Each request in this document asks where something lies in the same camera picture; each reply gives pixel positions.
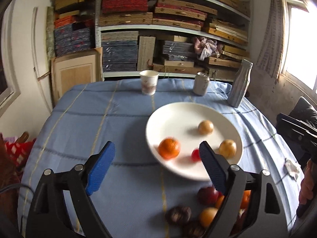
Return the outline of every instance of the metal bolt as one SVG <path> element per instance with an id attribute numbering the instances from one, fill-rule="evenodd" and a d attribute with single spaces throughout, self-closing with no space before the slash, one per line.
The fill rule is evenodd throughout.
<path id="1" fill-rule="evenodd" d="M 240 167 L 238 167 L 237 165 L 231 165 L 230 168 L 233 171 L 239 171 L 240 170 Z"/>
<path id="2" fill-rule="evenodd" d="M 264 174 L 265 176 L 269 176 L 270 172 L 266 169 L 262 170 L 262 174 Z"/>
<path id="3" fill-rule="evenodd" d="M 81 164 L 75 165 L 75 170 L 76 170 L 76 171 L 81 171 L 81 170 L 83 170 L 83 169 L 84 169 L 84 166 L 83 166 L 83 165 L 81 165 Z"/>
<path id="4" fill-rule="evenodd" d="M 52 170 L 51 169 L 46 169 L 44 171 L 44 175 L 49 176 L 51 174 Z"/>

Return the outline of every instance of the window frame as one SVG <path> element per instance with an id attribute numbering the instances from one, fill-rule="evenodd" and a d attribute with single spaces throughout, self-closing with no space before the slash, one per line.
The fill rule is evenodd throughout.
<path id="1" fill-rule="evenodd" d="M 295 86 L 297 86 L 299 89 L 301 89 L 306 95 L 308 95 L 312 100 L 317 102 L 317 94 L 316 94 L 316 89 L 317 89 L 317 76 L 314 84 L 313 90 L 311 90 L 305 83 L 300 81 L 298 78 L 296 78 L 294 75 L 291 73 L 287 72 L 287 66 L 286 66 L 286 58 L 287 58 L 287 52 L 288 52 L 288 42 L 289 42 L 289 28 L 290 28 L 290 20 L 291 20 L 291 9 L 292 8 L 298 8 L 304 11 L 307 11 L 307 8 L 304 4 L 304 2 L 299 1 L 299 0 L 285 0 L 285 47 L 286 47 L 286 52 L 285 52 L 285 58 L 283 61 L 283 67 L 281 69 L 281 75 L 285 77 L 287 80 L 289 80 L 291 83 L 293 83 Z"/>
<path id="2" fill-rule="evenodd" d="M 0 117 L 21 94 L 13 67 L 11 48 L 11 23 L 15 0 L 12 0 L 4 12 L 1 26 L 1 57 L 7 89 L 0 95 Z"/>

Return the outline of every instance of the round yellow fruit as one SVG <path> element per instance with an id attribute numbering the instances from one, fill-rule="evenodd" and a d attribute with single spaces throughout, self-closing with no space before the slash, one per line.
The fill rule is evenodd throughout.
<path id="1" fill-rule="evenodd" d="M 203 227 L 208 228 L 208 226 L 210 226 L 211 222 L 215 218 L 217 212 L 218 212 L 218 209 L 214 207 L 208 207 L 204 209 L 199 215 L 200 224 Z"/>
<path id="2" fill-rule="evenodd" d="M 214 130 L 214 125 L 211 121 L 205 120 L 205 121 L 202 121 L 198 125 L 198 131 L 202 135 L 211 134 L 213 132 L 213 130 Z"/>
<path id="3" fill-rule="evenodd" d="M 234 157 L 237 152 L 237 144 L 233 140 L 224 140 L 219 146 L 219 154 L 226 159 Z"/>

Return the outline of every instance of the blue gripper pad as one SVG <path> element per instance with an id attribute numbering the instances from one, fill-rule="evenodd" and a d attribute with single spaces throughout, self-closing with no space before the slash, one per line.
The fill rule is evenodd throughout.
<path id="1" fill-rule="evenodd" d="M 91 196 L 95 191 L 99 190 L 103 178 L 105 177 L 113 159 L 115 158 L 115 144 L 109 141 L 100 152 L 99 158 L 88 174 L 88 183 L 86 193 Z"/>
<path id="2" fill-rule="evenodd" d="M 222 155 L 215 154 L 206 141 L 203 141 L 199 145 L 199 156 L 212 184 L 216 190 L 225 195 L 227 191 L 226 183 L 228 172 L 224 171 L 224 169 L 229 168 L 228 161 Z"/>

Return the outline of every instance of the table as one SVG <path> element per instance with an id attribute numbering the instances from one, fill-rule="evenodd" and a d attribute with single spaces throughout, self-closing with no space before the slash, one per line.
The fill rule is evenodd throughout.
<path id="1" fill-rule="evenodd" d="M 99 189 L 91 196 L 105 226 L 113 237 L 178 237 L 178 228 L 168 226 L 164 210 L 182 204 L 193 216 L 203 209 L 195 198 L 210 183 L 176 176 L 162 168 L 145 141 L 145 125 L 151 113 L 172 102 L 195 102 L 214 108 L 239 131 L 244 152 L 240 167 L 259 173 L 268 169 L 277 185 L 290 230 L 295 221 L 303 173 L 295 181 L 287 174 L 285 159 L 296 161 L 272 124 L 246 98 L 239 108 L 230 107 L 227 95 L 231 85 L 210 82 L 205 96 L 192 92 L 194 80 L 162 79 L 153 96 L 143 95 L 139 79 L 106 81 L 74 86 L 59 100 L 44 124 L 26 164 L 22 182 L 34 189 L 47 168 L 69 171 L 99 153 L 110 140 L 116 156 Z M 70 195 L 66 205 L 74 229 L 82 233 Z M 31 193 L 20 189 L 18 219 L 23 229 Z"/>

